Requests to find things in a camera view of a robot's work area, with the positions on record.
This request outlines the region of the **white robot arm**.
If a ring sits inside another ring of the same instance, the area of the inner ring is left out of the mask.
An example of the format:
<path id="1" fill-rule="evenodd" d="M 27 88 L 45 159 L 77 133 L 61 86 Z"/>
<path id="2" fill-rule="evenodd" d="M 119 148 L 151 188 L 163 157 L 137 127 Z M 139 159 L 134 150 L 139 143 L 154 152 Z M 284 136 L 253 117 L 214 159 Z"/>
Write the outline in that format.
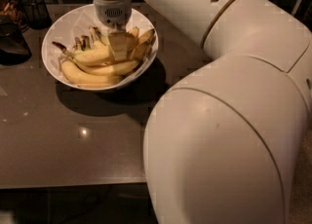
<path id="1" fill-rule="evenodd" d="M 311 118 L 310 30 L 267 0 L 144 0 L 209 63 L 172 86 L 147 121 L 143 162 L 159 224 L 289 224 Z M 130 0 L 94 0 L 106 24 Z"/>

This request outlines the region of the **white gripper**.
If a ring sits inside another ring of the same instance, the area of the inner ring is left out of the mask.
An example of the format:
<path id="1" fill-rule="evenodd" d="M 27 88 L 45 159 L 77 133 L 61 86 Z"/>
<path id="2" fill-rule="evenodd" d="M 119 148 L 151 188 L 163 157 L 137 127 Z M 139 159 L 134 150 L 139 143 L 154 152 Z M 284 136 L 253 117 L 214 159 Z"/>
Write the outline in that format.
<path id="1" fill-rule="evenodd" d="M 94 0 L 98 20 L 110 29 L 124 30 L 132 15 L 132 0 Z M 124 31 L 109 31 L 108 41 L 116 61 L 127 59 Z"/>

